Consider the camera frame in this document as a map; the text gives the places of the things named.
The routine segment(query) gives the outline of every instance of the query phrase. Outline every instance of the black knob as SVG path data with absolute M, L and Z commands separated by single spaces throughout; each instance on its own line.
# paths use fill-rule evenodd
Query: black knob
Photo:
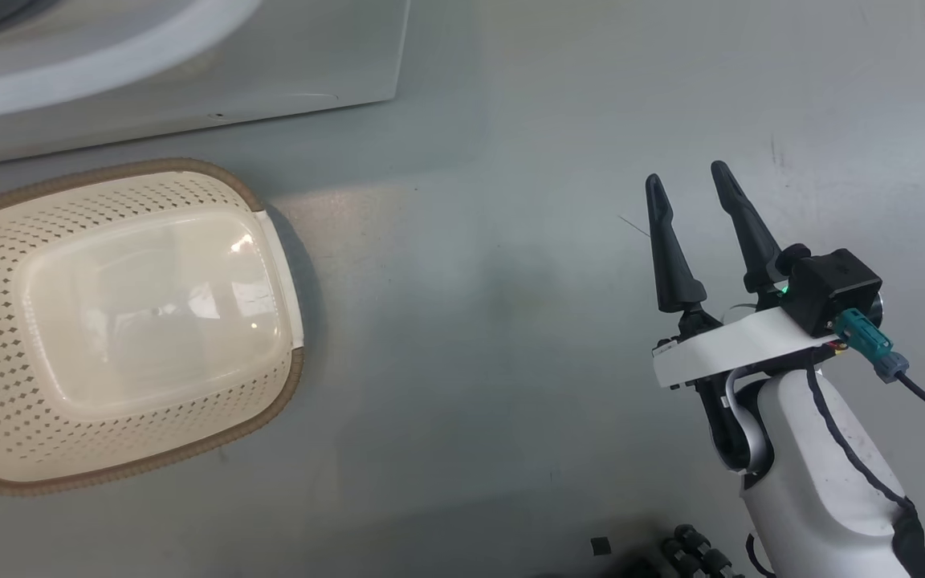
M 780 271 L 782 275 L 785 275 L 785 277 L 790 277 L 790 270 L 794 267 L 794 263 L 798 263 L 802 259 L 811 256 L 812 251 L 810 251 L 807 246 L 801 245 L 800 242 L 796 242 L 796 244 L 787 246 L 786 249 L 777 255 L 777 270 Z

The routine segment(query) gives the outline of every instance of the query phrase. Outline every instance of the washing machine door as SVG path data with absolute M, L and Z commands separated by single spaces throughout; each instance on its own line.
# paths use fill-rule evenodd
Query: washing machine door
M 215 47 L 261 0 L 0 0 L 0 114 L 106 92 Z

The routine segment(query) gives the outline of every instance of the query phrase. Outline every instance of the black square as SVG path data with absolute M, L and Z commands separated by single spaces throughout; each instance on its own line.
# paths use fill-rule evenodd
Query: black square
M 591 539 L 591 552 L 594 552 L 595 556 L 608 556 L 613 553 L 613 546 L 609 545 L 609 538 L 599 535 Z

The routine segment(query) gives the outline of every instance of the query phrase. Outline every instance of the robotic arm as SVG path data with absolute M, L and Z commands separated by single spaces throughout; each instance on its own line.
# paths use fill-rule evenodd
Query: robotic arm
M 915 505 L 816 368 L 855 348 L 887 383 L 911 384 L 909 363 L 878 330 L 881 279 L 847 249 L 781 251 L 727 165 L 713 162 L 712 178 L 734 222 L 756 312 L 723 325 L 703 310 L 705 288 L 683 257 L 662 181 L 650 176 L 658 310 L 682 314 L 678 336 L 652 351 L 658 383 L 698 393 L 716 453 L 741 475 L 741 498 L 776 576 L 925 578 Z

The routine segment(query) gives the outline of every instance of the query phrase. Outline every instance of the scratch mark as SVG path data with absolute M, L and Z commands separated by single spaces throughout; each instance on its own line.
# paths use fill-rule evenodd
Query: scratch mark
M 643 230 L 641 227 L 635 226 L 634 223 L 628 221 L 627 219 L 624 219 L 623 215 L 617 215 L 617 217 L 620 217 L 620 219 L 623 220 L 624 223 L 627 223 L 628 226 L 632 226 L 632 227 L 636 228 L 636 230 L 639 230 L 640 233 L 642 233 L 643 235 L 645 235 L 645 237 L 647 237 L 647 238 L 652 238 L 652 235 L 645 233 L 645 230 Z

